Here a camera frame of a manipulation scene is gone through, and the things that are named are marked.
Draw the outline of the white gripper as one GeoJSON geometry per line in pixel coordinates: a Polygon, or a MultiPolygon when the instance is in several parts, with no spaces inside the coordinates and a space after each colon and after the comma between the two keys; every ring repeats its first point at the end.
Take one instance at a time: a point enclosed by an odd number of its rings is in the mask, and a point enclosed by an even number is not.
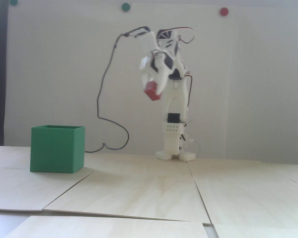
{"type": "Polygon", "coordinates": [[[175,69],[176,57],[167,51],[150,51],[141,59],[141,80],[143,90],[156,77],[156,95],[160,95],[167,84],[168,77],[175,69]]]}

